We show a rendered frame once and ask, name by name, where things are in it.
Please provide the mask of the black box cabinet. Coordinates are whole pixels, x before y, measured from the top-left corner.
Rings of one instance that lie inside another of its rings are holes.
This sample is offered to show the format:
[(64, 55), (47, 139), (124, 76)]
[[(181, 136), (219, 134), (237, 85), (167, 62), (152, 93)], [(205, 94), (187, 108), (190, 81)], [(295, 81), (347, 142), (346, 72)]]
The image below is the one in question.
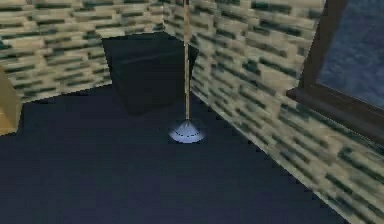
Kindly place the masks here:
[(112, 85), (127, 112), (139, 116), (181, 101), (185, 73), (199, 49), (166, 33), (141, 33), (102, 40)]

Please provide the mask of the floor lamp with pale base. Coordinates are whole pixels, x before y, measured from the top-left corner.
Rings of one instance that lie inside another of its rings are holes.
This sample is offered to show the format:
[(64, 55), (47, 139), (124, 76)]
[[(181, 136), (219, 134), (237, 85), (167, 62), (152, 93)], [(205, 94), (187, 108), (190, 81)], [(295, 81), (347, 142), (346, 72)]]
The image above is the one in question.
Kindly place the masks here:
[(189, 0), (183, 0), (183, 12), (185, 113), (184, 120), (172, 129), (169, 136), (178, 143), (192, 144), (203, 140), (204, 134), (193, 124), (190, 117)]

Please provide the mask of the tan wooden furniture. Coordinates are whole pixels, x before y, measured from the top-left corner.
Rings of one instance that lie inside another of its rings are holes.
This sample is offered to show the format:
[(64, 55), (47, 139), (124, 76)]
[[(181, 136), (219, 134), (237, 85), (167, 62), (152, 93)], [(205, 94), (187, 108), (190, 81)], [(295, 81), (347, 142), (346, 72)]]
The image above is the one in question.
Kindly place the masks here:
[(0, 66), (0, 136), (15, 133), (18, 130), (22, 103)]

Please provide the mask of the dark framed window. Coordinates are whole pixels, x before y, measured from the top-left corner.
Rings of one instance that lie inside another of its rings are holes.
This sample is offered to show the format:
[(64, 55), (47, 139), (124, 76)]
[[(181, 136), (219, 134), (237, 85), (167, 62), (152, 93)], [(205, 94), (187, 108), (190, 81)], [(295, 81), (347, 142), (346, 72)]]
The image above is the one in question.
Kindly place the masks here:
[(384, 0), (325, 0), (299, 84), (286, 95), (384, 145)]

